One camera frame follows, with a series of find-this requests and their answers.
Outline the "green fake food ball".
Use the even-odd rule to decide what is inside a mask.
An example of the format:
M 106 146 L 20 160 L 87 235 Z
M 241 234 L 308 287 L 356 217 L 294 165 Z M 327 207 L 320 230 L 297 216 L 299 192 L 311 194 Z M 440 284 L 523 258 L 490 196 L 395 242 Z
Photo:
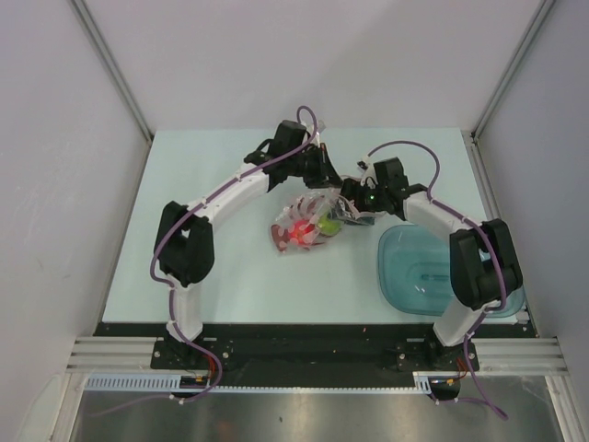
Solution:
M 331 213 L 326 213 L 318 220 L 318 230 L 321 235 L 333 237 L 337 235 L 343 226 L 343 222 L 331 216 Z

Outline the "red fake food ball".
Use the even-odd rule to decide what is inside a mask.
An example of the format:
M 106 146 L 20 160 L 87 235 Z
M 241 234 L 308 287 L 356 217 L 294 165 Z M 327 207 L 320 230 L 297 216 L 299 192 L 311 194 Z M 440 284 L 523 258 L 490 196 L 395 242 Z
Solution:
M 294 221 L 294 223 L 287 228 L 287 238 L 289 243 L 297 247 L 303 248 L 312 246 L 316 236 L 316 225 L 305 219 Z

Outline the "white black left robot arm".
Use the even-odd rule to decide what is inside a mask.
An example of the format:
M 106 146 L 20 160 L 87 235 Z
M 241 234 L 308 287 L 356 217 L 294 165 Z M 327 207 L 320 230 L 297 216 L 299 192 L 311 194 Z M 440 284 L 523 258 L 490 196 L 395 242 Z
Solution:
M 307 140 L 288 150 L 267 139 L 209 195 L 164 207 L 149 273 L 168 289 L 166 329 L 176 339 L 170 354 L 181 366 L 191 368 L 202 361 L 203 346 L 195 339 L 203 330 L 201 289 L 214 265 L 215 230 L 290 177 L 301 178 L 311 189 L 334 186 L 337 172 L 326 145 Z

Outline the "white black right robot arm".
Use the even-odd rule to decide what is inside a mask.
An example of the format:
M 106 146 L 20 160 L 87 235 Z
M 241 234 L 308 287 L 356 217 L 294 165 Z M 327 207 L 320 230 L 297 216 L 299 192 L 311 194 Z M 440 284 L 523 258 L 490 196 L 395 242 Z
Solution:
M 449 247 L 450 283 L 455 294 L 443 315 L 426 334 L 423 357 L 435 369 L 446 369 L 491 311 L 523 285 L 523 274 L 507 224 L 499 218 L 476 222 L 431 195 L 422 184 L 371 187 L 346 179 L 341 196 L 360 211 L 387 213 L 443 240 Z

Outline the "clear zip top bag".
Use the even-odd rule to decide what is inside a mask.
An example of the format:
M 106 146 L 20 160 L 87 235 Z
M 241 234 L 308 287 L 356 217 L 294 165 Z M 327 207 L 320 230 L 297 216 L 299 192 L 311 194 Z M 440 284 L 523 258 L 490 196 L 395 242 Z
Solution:
M 342 180 L 347 178 L 354 178 L 360 180 L 360 178 L 343 176 Z M 327 187 L 323 189 L 310 189 L 294 198 L 288 206 L 280 212 L 275 218 L 274 222 L 270 226 L 271 240 L 275 248 L 280 253 L 286 253 L 294 250 L 306 250 L 309 251 L 315 247 L 323 246 L 332 238 L 335 238 L 341 231 L 333 236 L 327 237 L 321 235 L 318 230 L 318 220 L 326 213 L 331 213 L 334 218 L 340 219 L 342 222 L 342 213 L 344 211 L 358 211 L 353 202 L 349 202 L 344 198 L 340 197 L 340 187 Z M 289 243 L 287 238 L 287 228 L 297 220 L 308 220 L 310 223 L 316 225 L 317 236 L 312 246 L 310 247 L 297 247 Z

